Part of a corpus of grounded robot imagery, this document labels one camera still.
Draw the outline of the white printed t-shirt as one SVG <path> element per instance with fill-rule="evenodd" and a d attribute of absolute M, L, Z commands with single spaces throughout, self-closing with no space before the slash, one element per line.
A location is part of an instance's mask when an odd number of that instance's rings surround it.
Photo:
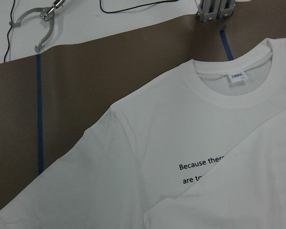
<path fill-rule="evenodd" d="M 0 229 L 142 229 L 286 109 L 286 38 L 229 62 L 189 60 L 113 103 L 0 211 Z"/>

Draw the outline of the aluminium frame post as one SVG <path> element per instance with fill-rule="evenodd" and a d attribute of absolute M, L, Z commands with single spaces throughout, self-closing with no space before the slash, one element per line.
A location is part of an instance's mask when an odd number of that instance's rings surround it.
<path fill-rule="evenodd" d="M 232 16 L 235 0 L 196 0 L 197 17 L 205 23 Z"/>

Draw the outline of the metal reacher grabber tool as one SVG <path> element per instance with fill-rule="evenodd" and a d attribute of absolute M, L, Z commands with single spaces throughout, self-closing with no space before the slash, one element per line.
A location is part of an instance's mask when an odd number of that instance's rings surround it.
<path fill-rule="evenodd" d="M 10 11 L 9 30 L 7 32 L 8 48 L 11 45 L 10 33 L 13 29 L 24 27 L 25 25 L 35 25 L 36 29 L 32 29 L 36 33 L 33 37 L 37 39 L 33 50 L 40 53 L 44 49 L 47 41 L 52 36 L 55 25 L 55 13 L 59 8 L 63 7 L 65 1 L 55 0 L 49 7 L 36 7 L 23 12 L 18 18 L 13 19 L 13 10 Z"/>

